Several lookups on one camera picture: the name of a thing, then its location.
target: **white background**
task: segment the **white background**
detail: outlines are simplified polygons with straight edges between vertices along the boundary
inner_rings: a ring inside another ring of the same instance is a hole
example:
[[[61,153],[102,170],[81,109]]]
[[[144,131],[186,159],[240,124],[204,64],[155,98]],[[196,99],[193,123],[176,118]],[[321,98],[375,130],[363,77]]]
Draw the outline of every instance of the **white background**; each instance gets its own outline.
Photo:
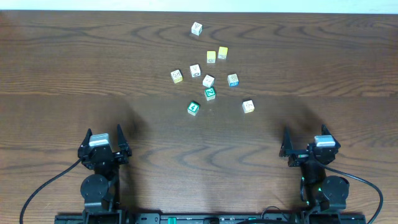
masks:
[[[0,0],[0,9],[397,14],[398,0]]]

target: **wooden table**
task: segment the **wooden table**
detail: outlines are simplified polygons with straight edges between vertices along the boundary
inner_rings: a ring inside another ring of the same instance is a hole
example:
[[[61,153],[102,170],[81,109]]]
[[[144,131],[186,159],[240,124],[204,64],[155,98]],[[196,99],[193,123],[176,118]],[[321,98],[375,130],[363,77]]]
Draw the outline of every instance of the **wooden table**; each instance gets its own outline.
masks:
[[[121,168],[128,207],[302,207],[300,169],[278,157],[282,130],[304,148],[324,123],[342,145],[330,166],[379,186],[376,223],[398,222],[398,16],[4,11],[0,20],[0,223],[17,223],[29,195],[77,160],[88,128],[115,139],[118,123],[133,150]],[[227,60],[206,64],[219,46]],[[200,78],[189,73],[196,63]],[[209,102],[206,74],[216,78]],[[243,113],[245,99],[253,113]],[[25,222],[81,212],[91,173],[79,165],[43,189]],[[349,181],[346,211],[369,220],[376,191]]]

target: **brown wood surface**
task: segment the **brown wood surface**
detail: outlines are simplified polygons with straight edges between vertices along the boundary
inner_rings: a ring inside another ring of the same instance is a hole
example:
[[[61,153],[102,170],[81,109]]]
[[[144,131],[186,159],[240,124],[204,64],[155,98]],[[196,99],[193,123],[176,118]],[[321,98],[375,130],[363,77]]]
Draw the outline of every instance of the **brown wood surface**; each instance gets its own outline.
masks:
[[[190,35],[194,21],[203,24],[199,37]],[[207,65],[206,51],[219,46],[229,48],[227,60]],[[191,78],[196,63],[202,76]],[[210,102],[206,74],[216,78]],[[282,129],[305,147],[325,123],[342,145],[331,167],[379,186],[376,223],[398,223],[397,97],[398,16],[1,12],[0,223],[17,223],[29,195],[77,160],[88,128],[114,138],[118,123],[133,148],[121,168],[128,207],[302,207],[300,169],[278,157]],[[248,98],[256,109],[244,114]],[[196,117],[187,113],[192,100],[201,104]],[[79,165],[43,189],[25,222],[81,212],[90,174]],[[349,181],[346,211],[369,220],[377,193]]]

